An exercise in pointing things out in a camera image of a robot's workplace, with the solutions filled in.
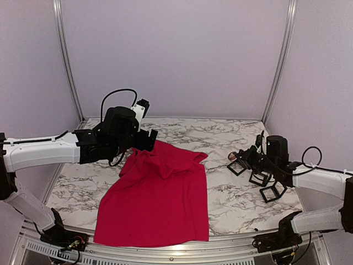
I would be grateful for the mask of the brown round brooch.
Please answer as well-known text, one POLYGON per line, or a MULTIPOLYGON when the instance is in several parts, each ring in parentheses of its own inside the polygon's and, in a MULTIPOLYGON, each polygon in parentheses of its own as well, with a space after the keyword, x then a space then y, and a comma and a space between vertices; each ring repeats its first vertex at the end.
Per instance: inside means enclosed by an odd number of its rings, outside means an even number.
POLYGON ((231 152, 231 153, 229 153, 229 154, 228 154, 228 159, 229 159, 230 161, 236 160, 236 159, 237 159, 236 154, 237 154, 236 152, 231 152))

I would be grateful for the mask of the red t-shirt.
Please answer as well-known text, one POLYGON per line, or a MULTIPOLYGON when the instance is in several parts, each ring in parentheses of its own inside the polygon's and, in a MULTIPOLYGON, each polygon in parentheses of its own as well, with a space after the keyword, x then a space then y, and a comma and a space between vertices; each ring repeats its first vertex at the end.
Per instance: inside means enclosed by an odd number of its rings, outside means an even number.
POLYGON ((164 247, 208 241, 207 154, 156 141, 133 150, 100 201, 94 242, 164 247))

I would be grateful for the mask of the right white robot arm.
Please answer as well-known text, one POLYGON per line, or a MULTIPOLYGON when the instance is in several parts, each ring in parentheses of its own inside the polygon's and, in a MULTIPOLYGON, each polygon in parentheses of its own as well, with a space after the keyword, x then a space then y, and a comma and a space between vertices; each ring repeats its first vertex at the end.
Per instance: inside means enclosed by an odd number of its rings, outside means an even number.
POLYGON ((295 234, 311 231, 331 232, 344 230, 352 233, 352 173, 307 165, 303 161, 289 160, 287 140, 279 135, 263 138, 247 150, 231 152, 229 160, 254 174, 264 173, 286 187, 305 188, 332 195, 341 204, 331 208, 294 213, 282 219, 273 242, 285 247, 295 234))

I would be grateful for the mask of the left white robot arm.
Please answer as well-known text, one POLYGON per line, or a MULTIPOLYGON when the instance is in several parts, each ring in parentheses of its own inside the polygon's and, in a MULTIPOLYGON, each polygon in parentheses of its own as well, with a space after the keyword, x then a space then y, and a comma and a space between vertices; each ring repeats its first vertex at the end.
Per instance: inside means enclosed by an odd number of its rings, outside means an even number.
POLYGON ((117 166, 130 148, 152 151, 157 131, 141 128, 149 101, 135 98, 130 107, 100 111, 93 129, 65 131, 58 136, 32 139, 7 138, 1 133, 1 200, 32 220, 41 236, 59 246, 69 242, 60 214, 41 203, 16 179, 20 169, 57 163, 88 164, 106 160, 117 166))

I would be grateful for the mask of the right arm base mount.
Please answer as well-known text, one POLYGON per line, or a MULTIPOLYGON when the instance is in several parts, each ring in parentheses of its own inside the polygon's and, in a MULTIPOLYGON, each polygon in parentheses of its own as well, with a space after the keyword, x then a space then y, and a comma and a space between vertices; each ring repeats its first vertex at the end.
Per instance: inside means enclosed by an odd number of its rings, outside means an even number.
POLYGON ((301 244, 303 242, 301 235, 296 234, 291 225, 292 219, 299 213, 301 211, 295 211, 281 219, 276 232, 255 236, 252 245, 258 250, 258 253, 276 251, 301 244))

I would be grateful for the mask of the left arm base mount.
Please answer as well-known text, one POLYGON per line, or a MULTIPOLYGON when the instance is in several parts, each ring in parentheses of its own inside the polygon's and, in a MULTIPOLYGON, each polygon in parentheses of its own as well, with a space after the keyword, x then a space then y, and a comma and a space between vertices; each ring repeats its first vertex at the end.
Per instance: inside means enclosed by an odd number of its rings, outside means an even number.
POLYGON ((55 218, 54 226, 47 230, 43 230, 41 232, 40 240, 52 245, 60 246, 63 248, 63 251, 69 249, 84 251, 88 241, 88 235, 65 229, 58 211, 54 208, 51 210, 55 218))

